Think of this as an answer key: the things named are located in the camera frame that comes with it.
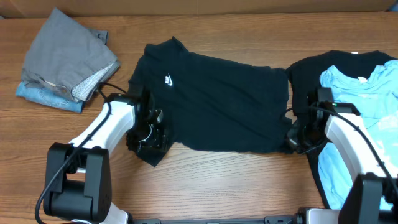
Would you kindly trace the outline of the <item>black Nike t-shirt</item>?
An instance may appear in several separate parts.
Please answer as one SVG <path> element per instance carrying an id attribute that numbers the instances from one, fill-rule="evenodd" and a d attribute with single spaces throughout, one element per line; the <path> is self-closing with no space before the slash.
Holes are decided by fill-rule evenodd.
<path id="1" fill-rule="evenodd" d="M 189 51 L 178 39 L 148 44 L 129 80 L 162 110 L 171 142 L 198 151 L 288 152 L 288 78 Z"/>

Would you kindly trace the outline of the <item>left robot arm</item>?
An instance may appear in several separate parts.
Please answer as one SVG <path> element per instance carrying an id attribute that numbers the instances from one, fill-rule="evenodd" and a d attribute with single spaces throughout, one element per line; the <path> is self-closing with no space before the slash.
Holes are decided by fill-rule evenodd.
<path id="1" fill-rule="evenodd" d="M 45 212 L 67 223 L 132 223 L 132 215 L 112 201 L 109 160 L 123 137 L 127 148 L 152 166 L 170 148 L 163 111 L 143 86 L 105 96 L 101 113 L 84 132 L 50 146 L 36 222 L 43 222 L 40 212 Z"/>

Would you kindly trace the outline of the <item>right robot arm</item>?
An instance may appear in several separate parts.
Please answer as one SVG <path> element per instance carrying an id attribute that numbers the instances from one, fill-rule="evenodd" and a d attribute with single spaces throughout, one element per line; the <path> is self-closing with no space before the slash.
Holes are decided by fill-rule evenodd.
<path id="1" fill-rule="evenodd" d="M 336 103 L 330 88 L 308 96 L 307 124 L 296 121 L 285 136 L 291 150 L 305 154 L 329 141 L 342 157 L 353 186 L 340 210 L 301 208 L 292 223 L 397 223 L 397 168 L 364 126 L 352 103 Z"/>

